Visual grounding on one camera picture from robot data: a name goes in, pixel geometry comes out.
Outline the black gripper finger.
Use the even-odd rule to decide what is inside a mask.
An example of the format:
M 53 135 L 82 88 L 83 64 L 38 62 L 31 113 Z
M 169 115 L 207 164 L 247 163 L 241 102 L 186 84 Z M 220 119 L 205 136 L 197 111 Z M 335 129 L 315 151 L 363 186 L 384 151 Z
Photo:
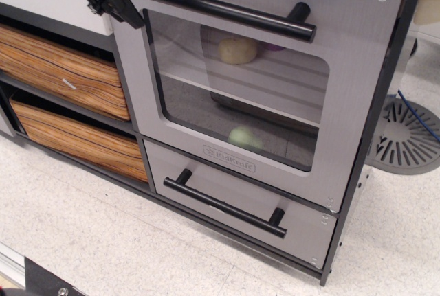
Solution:
M 130 0 L 104 0 L 103 10 L 117 21 L 126 22 L 135 29 L 144 25 L 144 19 Z

